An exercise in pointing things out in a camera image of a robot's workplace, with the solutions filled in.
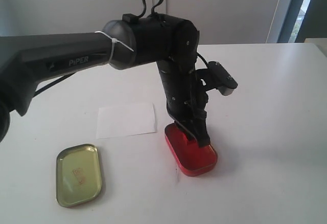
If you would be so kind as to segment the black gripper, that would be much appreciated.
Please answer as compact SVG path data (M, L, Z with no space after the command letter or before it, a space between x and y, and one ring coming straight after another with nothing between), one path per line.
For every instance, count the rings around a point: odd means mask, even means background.
M157 62L160 78L167 99L167 111L187 139L195 138L199 147L211 144L207 132L205 106L208 95L195 69L180 71L177 63L168 60Z

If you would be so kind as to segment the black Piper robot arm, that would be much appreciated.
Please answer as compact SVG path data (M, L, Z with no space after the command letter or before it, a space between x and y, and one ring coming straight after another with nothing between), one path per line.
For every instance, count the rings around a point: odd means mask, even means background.
M171 118L200 147L210 143L206 129L207 94L195 63L199 31L178 17L126 14L93 33L1 37L1 137L10 112L25 115L39 83L108 64L125 70L156 62Z

